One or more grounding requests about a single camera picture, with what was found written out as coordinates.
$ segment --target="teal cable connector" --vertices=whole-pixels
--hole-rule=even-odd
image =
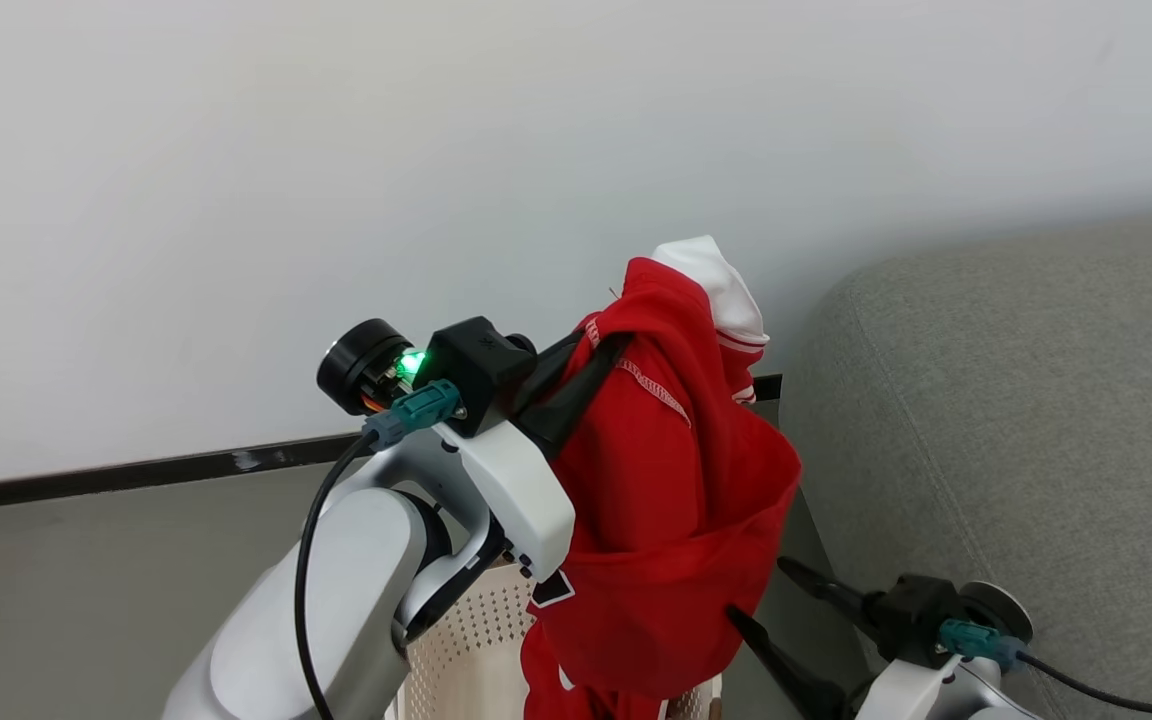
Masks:
[[[941,644],[955,655],[987,657],[1005,670],[1015,665],[1016,653],[1028,652],[1029,646],[1020,638],[1003,635],[993,628],[964,623],[963,620],[946,620],[941,624]]]
[[[374,432],[376,441],[371,452],[387,450],[402,442],[407,433],[432,429],[456,415],[461,407],[461,393],[452,381],[430,382],[411,395],[399,397],[384,414],[376,414],[362,423],[362,432]]]
[[[450,419],[461,406],[461,393],[447,379],[426,384],[411,395],[399,397],[389,407],[407,427],[412,430],[432,429],[442,420]]]

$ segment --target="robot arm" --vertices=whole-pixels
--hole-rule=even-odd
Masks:
[[[575,511],[547,457],[561,450],[628,338],[605,338],[594,358],[559,387],[577,341],[579,333],[573,333],[538,355],[524,338],[499,336],[492,324],[475,318],[435,333],[429,354],[411,355],[411,343],[387,323],[369,320],[329,350],[319,386],[349,414],[397,409],[400,397],[418,397],[431,382],[452,382],[458,392],[454,415],[433,432],[412,433],[381,450],[332,488],[319,511],[305,628],[317,679],[338,719],[385,714],[408,674],[408,644],[497,558],[515,553],[522,573],[537,579],[548,578],[566,559]],[[424,363],[414,361],[420,355],[427,355]],[[403,490],[410,486],[422,495]],[[460,550],[453,551],[435,506],[467,530]],[[267,570],[225,620],[173,689],[165,720],[317,717],[293,623],[298,550],[297,544]],[[998,665],[933,650],[925,642],[927,628],[902,620],[901,611],[927,606],[901,602],[945,601],[943,585],[925,596],[910,596],[909,588],[893,591],[886,596],[896,602],[876,606],[873,596],[783,559],[782,569],[895,652],[870,688],[861,720],[1032,717],[996,690]],[[841,689],[772,646],[752,619],[737,612],[732,621],[805,717],[844,717]],[[950,675],[955,682],[945,684]]]
[[[458,452],[444,449],[453,435]],[[522,478],[529,482],[520,491]],[[470,533],[450,552],[410,483]],[[544,456],[513,425],[476,438],[417,433],[333,488],[314,539],[306,624],[314,667],[338,717],[380,717],[407,676],[407,643],[439,619],[508,547],[545,577],[561,564],[575,511]],[[173,689],[166,720],[313,717],[291,631],[298,547],[256,583]]]

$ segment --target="red jacket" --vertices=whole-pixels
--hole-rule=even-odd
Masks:
[[[799,460],[733,400],[753,400],[761,346],[714,327],[712,301],[637,258],[621,300],[585,323],[568,374],[600,338],[635,340],[553,462],[576,533],[547,588],[571,593],[538,592],[530,607],[526,720],[657,720],[662,702],[726,669],[741,638],[723,607],[753,615],[767,586]]]

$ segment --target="black cable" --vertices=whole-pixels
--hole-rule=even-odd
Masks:
[[[378,437],[376,430],[367,430],[353,441],[349,450],[344,450],[344,455],[340,456],[338,463],[323,478],[314,502],[310,505],[305,529],[301,530],[301,552],[296,556],[296,585],[291,590],[291,612],[296,623],[296,650],[301,655],[301,669],[305,673],[305,684],[310,688],[310,697],[314,698],[314,710],[319,712],[321,720],[334,720],[334,717],[328,708],[328,698],[324,696],[323,687],[319,685],[319,675],[314,673],[314,659],[310,657],[310,634],[305,624],[305,585],[310,574],[310,548],[314,546],[314,530],[319,526],[319,515],[324,503],[328,501],[328,493],[351,462],[371,455],[371,444],[376,442]]]
[[[1061,670],[1055,669],[1055,667],[1047,665],[1043,660],[1038,660],[1037,657],[1028,655],[1024,652],[1016,653],[1016,660],[1020,660],[1024,662],[1024,665],[1033,667],[1034,670],[1039,670],[1039,673],[1048,675],[1051,679],[1056,680],[1060,683],[1064,683],[1066,685],[1074,688],[1075,691],[1084,694],[1087,697],[1094,697],[1099,702],[1107,702],[1111,705],[1126,707],[1128,710],[1135,710],[1137,712],[1147,712],[1149,714],[1152,715],[1152,702],[1128,700],[1128,698],[1119,697],[1115,694],[1098,691],[1098,689],[1093,688],[1092,685],[1089,685],[1087,683],[1082,683],[1075,679],[1070,679],[1069,675],[1061,673]]]

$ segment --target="white laundry basket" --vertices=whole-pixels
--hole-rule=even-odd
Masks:
[[[517,568],[483,574],[442,620],[408,649],[411,675],[391,717],[397,720],[522,720],[526,681],[518,651],[535,623],[526,614],[530,579]],[[713,679],[669,703],[668,717],[708,720],[721,694]]]

